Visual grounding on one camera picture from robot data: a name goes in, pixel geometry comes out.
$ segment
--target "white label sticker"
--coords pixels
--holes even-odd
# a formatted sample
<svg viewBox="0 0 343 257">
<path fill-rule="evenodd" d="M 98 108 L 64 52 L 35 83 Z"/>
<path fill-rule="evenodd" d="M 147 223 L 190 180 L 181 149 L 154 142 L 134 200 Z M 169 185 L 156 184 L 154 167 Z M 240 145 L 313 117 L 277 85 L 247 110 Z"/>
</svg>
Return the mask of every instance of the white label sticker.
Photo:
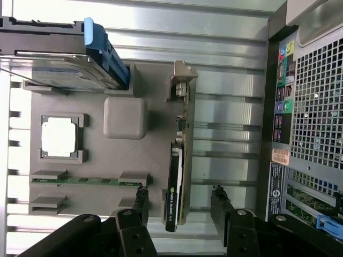
<svg viewBox="0 0 343 257">
<path fill-rule="evenodd" d="M 290 152 L 287 150 L 273 148 L 272 161 L 282 165 L 289 165 Z"/>
</svg>

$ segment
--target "screw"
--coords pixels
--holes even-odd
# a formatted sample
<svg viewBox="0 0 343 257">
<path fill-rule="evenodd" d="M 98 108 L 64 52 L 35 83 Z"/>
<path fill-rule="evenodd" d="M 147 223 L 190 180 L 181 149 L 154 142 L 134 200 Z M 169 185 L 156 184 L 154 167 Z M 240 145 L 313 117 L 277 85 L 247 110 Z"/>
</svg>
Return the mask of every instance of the screw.
<svg viewBox="0 0 343 257">
<path fill-rule="evenodd" d="M 283 216 L 281 216 L 281 215 L 278 215 L 278 216 L 277 216 L 277 220 L 278 220 L 278 221 L 286 221 L 287 219 L 286 219 L 286 217 L 283 217 Z"/>
<path fill-rule="evenodd" d="M 84 219 L 84 222 L 89 222 L 89 221 L 92 221 L 92 220 L 94 220 L 93 217 L 88 217 L 88 218 Z"/>
<path fill-rule="evenodd" d="M 238 215 L 244 216 L 247 214 L 247 212 L 245 210 L 238 210 L 237 211 Z"/>
<path fill-rule="evenodd" d="M 132 214 L 132 211 L 130 211 L 130 210 L 127 210 L 123 213 L 124 216 L 129 216 L 131 214 Z"/>
</svg>

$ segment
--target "blue handle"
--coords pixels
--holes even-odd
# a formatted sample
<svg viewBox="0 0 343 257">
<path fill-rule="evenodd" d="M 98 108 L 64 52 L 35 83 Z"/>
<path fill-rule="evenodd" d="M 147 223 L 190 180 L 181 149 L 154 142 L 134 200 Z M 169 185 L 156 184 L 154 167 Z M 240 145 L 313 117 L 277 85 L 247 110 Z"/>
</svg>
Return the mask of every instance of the blue handle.
<svg viewBox="0 0 343 257">
<path fill-rule="evenodd" d="M 338 239 L 343 239 L 343 225 L 328 216 L 319 215 L 317 217 L 317 229 L 324 230 Z"/>
<path fill-rule="evenodd" d="M 102 55 L 102 66 L 106 71 L 111 68 L 119 78 L 122 86 L 129 85 L 129 70 L 125 67 L 116 50 L 108 40 L 105 29 L 95 24 L 92 18 L 85 18 L 84 21 L 85 47 L 98 50 Z"/>
</svg>

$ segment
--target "metal mesh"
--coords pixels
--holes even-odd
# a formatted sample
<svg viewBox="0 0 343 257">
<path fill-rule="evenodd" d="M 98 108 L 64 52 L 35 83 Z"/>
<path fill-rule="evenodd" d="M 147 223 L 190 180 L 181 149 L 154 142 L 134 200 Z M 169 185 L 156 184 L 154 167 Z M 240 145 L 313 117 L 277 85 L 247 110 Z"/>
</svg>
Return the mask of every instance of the metal mesh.
<svg viewBox="0 0 343 257">
<path fill-rule="evenodd" d="M 343 39 L 296 63 L 291 155 L 343 169 Z"/>
<path fill-rule="evenodd" d="M 306 175 L 299 171 L 293 171 L 293 176 L 290 177 L 290 179 L 330 196 L 333 196 L 333 193 L 338 191 L 338 185 Z"/>
</svg>

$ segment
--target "barcode label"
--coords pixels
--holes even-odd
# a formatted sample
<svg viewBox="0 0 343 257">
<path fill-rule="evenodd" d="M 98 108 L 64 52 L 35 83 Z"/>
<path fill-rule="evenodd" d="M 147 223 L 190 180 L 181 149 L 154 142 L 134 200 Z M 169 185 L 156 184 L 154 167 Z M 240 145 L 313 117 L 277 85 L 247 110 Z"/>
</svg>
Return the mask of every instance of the barcode label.
<svg viewBox="0 0 343 257">
<path fill-rule="evenodd" d="M 290 152 L 287 150 L 273 148 L 272 161 L 283 165 L 289 165 Z"/>
</svg>

